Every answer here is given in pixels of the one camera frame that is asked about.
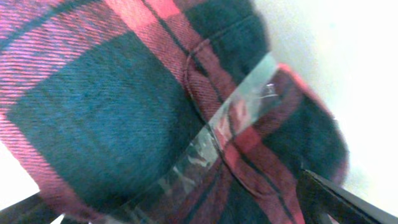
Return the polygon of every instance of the plaid shirt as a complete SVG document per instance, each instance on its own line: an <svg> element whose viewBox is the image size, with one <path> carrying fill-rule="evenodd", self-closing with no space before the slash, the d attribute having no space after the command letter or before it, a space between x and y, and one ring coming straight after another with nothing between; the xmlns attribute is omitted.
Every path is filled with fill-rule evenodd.
<svg viewBox="0 0 398 224"><path fill-rule="evenodd" d="M56 212L100 220L144 200L268 53L264 34L249 0L2 1L0 140ZM329 112L285 65L271 82L280 104L154 211L166 222L303 223L300 168L341 182Z"/></svg>

